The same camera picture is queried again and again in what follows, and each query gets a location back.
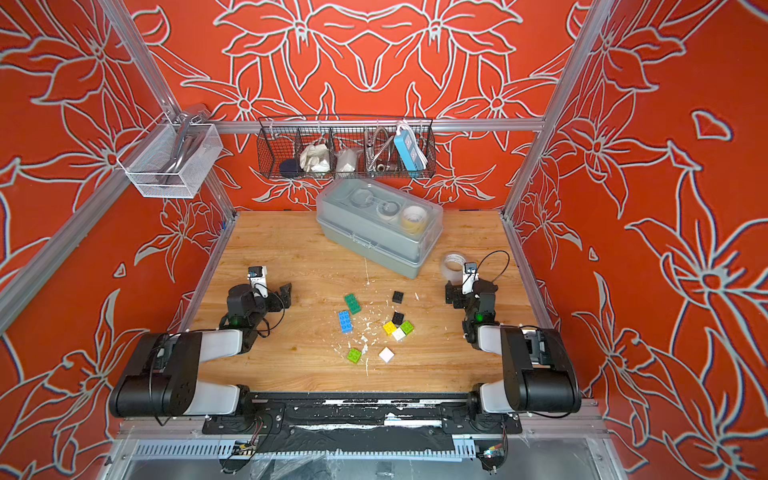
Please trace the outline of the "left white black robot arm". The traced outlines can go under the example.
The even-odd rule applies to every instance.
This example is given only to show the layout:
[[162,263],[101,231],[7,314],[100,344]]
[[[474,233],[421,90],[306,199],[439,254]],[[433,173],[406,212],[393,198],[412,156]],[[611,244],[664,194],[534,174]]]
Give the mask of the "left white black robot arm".
[[271,333],[266,316],[292,304],[292,285],[271,291],[250,284],[232,287],[227,312],[216,329],[147,333],[140,337],[109,398],[118,418],[234,415],[249,389],[199,378],[200,365],[250,352]]

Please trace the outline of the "yellow lego brick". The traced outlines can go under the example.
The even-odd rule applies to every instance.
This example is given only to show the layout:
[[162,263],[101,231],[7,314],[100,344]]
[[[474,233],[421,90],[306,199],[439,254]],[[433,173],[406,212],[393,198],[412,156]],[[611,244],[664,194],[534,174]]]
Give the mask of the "yellow lego brick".
[[383,325],[383,329],[385,330],[385,332],[388,335],[392,335],[395,332],[395,330],[397,329],[397,326],[394,323],[392,323],[391,321],[389,321],[389,322],[386,322]]

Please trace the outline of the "blue lego brick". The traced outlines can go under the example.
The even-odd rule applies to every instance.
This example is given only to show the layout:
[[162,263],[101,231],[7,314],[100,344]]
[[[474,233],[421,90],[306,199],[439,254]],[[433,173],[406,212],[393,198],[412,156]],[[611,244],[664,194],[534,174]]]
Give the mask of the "blue lego brick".
[[344,334],[351,333],[354,329],[351,319],[351,314],[348,310],[344,310],[338,313],[338,320],[340,331]]

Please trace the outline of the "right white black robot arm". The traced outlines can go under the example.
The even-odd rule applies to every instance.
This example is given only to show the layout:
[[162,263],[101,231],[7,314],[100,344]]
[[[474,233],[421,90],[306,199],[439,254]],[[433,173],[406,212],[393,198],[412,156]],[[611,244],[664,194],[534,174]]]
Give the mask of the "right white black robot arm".
[[445,286],[446,302],[464,311],[465,340],[476,350],[501,357],[502,379],[476,385],[469,402],[483,414],[528,412],[547,418],[576,413],[582,394],[561,334],[552,328],[501,324],[496,320],[498,286],[474,282],[469,292]]

